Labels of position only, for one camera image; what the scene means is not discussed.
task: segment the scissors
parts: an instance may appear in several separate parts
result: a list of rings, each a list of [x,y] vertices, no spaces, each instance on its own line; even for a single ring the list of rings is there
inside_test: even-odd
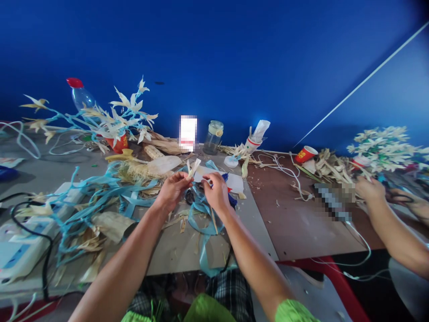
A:
[[[414,202],[414,199],[413,198],[411,198],[410,196],[408,196],[408,195],[401,195],[401,194],[398,194],[398,193],[394,193],[394,192],[392,192],[391,191],[391,186],[390,186],[390,184],[389,184],[389,182],[387,181],[387,179],[386,179],[386,177],[384,176],[384,174],[383,173],[380,173],[379,175],[378,175],[378,181],[380,181],[382,184],[383,184],[383,186],[386,188],[386,195],[387,195],[387,198],[388,199],[390,199],[390,200],[392,200],[392,201],[399,201],[399,202],[402,202],[402,203],[413,203]],[[401,198],[405,198],[405,200],[394,200],[393,198],[395,198],[395,197],[401,197]]]

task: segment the white paper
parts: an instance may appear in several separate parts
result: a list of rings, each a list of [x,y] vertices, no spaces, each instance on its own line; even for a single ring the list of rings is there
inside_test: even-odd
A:
[[[203,175],[209,174],[212,172],[219,172],[220,174],[225,173],[222,171],[216,171],[214,169],[206,168],[200,165],[197,169],[197,173],[194,175],[193,178],[195,182],[201,182]],[[228,188],[232,189],[231,192],[237,193],[237,194],[240,192],[243,192],[244,190],[243,179],[236,174],[231,174],[231,173],[228,174],[227,186]]]
[[[256,127],[252,135],[252,140],[256,144],[259,144],[262,142],[262,138],[264,137],[265,131],[268,130],[270,124],[271,122],[269,121],[265,121],[265,120],[259,121],[258,126]]]

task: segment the corn cob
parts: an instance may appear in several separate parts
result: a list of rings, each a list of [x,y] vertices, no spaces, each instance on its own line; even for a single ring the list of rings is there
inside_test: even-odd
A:
[[[158,159],[159,157],[164,156],[164,154],[162,154],[157,148],[155,148],[151,144],[145,144],[144,151],[152,160]]]

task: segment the white device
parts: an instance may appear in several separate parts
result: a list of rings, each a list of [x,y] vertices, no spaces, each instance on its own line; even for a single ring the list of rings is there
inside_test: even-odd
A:
[[[55,193],[66,192],[71,184],[71,182],[63,183]],[[71,189],[64,201],[79,203],[83,197],[84,195],[79,189]],[[75,209],[69,205],[56,205],[56,199],[56,197],[51,197],[47,202],[50,203],[58,218],[65,221],[71,217]],[[22,224],[28,229],[52,239],[59,232],[57,223],[48,217],[33,216]],[[18,277],[27,276],[45,253],[49,241],[44,237],[27,233],[10,222],[0,227],[0,234],[0,280],[4,285],[13,282]]]

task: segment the green sleeve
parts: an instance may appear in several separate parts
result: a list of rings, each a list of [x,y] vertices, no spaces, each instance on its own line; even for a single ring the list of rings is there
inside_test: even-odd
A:
[[[285,300],[277,308],[276,322],[320,322],[295,300]]]
[[[121,322],[152,322],[148,317],[128,311],[122,318]]]

